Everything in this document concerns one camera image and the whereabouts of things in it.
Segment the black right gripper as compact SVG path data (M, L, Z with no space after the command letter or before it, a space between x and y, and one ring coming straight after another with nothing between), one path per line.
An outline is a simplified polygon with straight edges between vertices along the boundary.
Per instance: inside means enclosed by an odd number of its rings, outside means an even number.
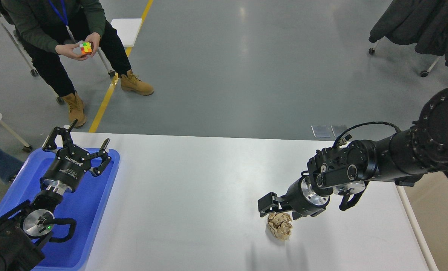
M301 177L295 181L284 196L269 192L258 199L260 218L268 214L292 212L292 219L298 220L307 216L316 217L326 210L329 196L318 195L310 184L309 177Z

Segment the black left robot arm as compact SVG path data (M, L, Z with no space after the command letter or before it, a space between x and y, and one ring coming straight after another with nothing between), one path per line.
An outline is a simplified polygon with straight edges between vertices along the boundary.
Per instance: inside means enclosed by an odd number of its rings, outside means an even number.
M0 271L75 271L89 256L120 155L71 131L55 127L0 202Z

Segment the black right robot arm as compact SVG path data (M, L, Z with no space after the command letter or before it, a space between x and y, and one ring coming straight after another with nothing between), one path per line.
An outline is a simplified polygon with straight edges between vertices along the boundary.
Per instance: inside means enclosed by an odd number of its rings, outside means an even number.
M316 151L286 194L270 192L258 200L260 217L284 212L294 220L314 217L326 209L332 194L342 197L339 208L347 210L371 181L412 187L430 172L448 176L448 88L424 105L412 127L395 131L379 141L351 141L345 130L331 147Z

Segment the person's right hand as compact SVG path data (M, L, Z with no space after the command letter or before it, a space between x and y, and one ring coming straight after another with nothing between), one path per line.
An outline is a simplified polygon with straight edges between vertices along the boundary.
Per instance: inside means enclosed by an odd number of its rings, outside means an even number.
M74 49L79 49L80 45L77 44L59 44L55 46L55 51L59 55L63 55L65 57L68 57L70 59L74 59L77 61L84 61L88 59L88 55L74 53Z

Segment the person's left hand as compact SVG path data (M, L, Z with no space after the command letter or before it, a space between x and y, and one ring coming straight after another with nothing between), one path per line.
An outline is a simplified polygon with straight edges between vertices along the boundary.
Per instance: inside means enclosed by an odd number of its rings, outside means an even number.
M90 57L93 57L96 54L96 52L98 51L100 40L101 40L101 36L97 32L92 32L84 40L85 43L91 43L91 45L92 45L92 53L91 53Z

